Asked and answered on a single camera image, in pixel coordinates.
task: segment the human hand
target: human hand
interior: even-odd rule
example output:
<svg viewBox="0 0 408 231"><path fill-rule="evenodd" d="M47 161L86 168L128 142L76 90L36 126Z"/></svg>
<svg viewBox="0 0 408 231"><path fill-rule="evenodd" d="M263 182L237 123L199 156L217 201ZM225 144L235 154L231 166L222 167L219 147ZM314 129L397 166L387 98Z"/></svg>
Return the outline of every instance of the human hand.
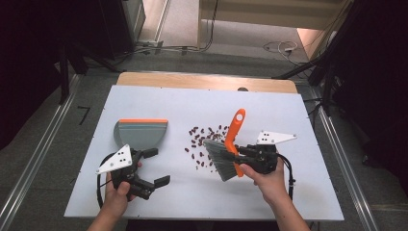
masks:
<svg viewBox="0 0 408 231"><path fill-rule="evenodd" d="M276 170L269 174L258 173L246 164L241 164L240 168L246 176L254 180L254 185L259 187L269 206L273 206L276 200L283 196L289 197L285 188L284 163L281 158L278 158Z"/></svg>
<svg viewBox="0 0 408 231"><path fill-rule="evenodd" d="M89 227L89 231L92 230L112 230L117 221L125 213L128 205L127 193L130 190L130 184L127 182L121 182L117 190L112 182L112 175L110 172L106 174L106 189L105 189L105 202L102 209L99 211L98 216Z"/></svg>

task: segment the cable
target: cable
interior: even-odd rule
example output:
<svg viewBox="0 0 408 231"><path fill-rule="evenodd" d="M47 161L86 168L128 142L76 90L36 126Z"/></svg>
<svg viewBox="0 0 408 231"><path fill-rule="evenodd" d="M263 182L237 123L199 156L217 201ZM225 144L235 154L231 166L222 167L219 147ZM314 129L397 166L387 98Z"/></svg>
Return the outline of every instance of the cable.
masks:
<svg viewBox="0 0 408 231"><path fill-rule="evenodd" d="M105 164L106 161L109 160L109 158L111 158L114 155L114 153L109 154L107 157L105 157L105 159L103 159L100 167ZM98 176L96 177L96 197L98 199L98 204L99 204L99 208L102 209L103 206L103 199L102 199L102 195L101 195L101 174L98 174Z"/></svg>
<svg viewBox="0 0 408 231"><path fill-rule="evenodd" d="M212 17L212 22L211 22L210 40L207 42L205 47L198 48L197 46L162 46L162 47L146 46L146 47L140 48L138 50L135 50L134 52L126 54L126 56L132 55L132 54L137 54L137 53L144 53L144 52L151 51L151 50L189 51L189 52L204 52L204 51L207 51L211 47L211 45L213 44L214 24L215 24L216 16L217 16L217 8L218 8L218 0L216 0L216 5L214 7L213 17Z"/></svg>
<svg viewBox="0 0 408 231"><path fill-rule="evenodd" d="M281 155L279 153L276 153L276 155L283 160L283 163L285 164L285 166L289 170L289 191L288 191L288 195L291 198L291 200L293 200L293 187L294 187L294 182L296 182L296 180L293 179L291 162L289 162L289 160L285 156L283 156L283 155Z"/></svg>

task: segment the black curtain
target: black curtain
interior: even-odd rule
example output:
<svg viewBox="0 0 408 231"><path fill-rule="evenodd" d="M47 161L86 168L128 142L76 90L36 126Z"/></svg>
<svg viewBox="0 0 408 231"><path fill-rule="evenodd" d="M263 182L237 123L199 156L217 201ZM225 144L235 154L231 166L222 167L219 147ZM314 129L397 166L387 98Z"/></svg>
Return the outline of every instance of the black curtain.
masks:
<svg viewBox="0 0 408 231"><path fill-rule="evenodd" d="M0 149L61 83L58 42L30 1L0 4Z"/></svg>
<svg viewBox="0 0 408 231"><path fill-rule="evenodd" d="M364 4L333 59L344 84L333 99L369 137L370 158L408 194L408 2Z"/></svg>

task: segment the brush bristles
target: brush bristles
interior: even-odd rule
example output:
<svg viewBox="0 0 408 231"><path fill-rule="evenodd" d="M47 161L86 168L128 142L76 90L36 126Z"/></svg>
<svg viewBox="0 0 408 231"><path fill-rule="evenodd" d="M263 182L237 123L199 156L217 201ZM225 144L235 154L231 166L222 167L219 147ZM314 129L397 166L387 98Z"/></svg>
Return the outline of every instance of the brush bristles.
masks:
<svg viewBox="0 0 408 231"><path fill-rule="evenodd" d="M228 151L222 142L206 139L204 140L204 146L222 181L227 181L237 175L234 166L234 154L227 153Z"/></svg>

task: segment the white table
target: white table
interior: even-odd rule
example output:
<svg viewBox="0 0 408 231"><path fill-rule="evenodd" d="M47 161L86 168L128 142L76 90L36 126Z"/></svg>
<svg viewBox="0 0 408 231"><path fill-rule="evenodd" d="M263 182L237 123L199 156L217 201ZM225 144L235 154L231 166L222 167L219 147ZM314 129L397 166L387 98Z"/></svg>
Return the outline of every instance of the white table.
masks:
<svg viewBox="0 0 408 231"><path fill-rule="evenodd" d="M307 220L343 220L299 94L125 86L111 89L65 216L97 215L95 171L105 156L119 149L113 136L115 123L120 118L133 117L168 119L166 135L158 146L159 155L142 160L139 175L153 182L169 174L171 181L154 191L149 200L137 198L130 202L126 218L274 219L249 178L222 182L214 168L197 167L191 153L185 151L191 144L192 127L229 125L239 108L246 109L246 118L236 144L254 144L261 130L297 134L296 140L280 143L277 148L293 165L293 202L299 213Z"/></svg>

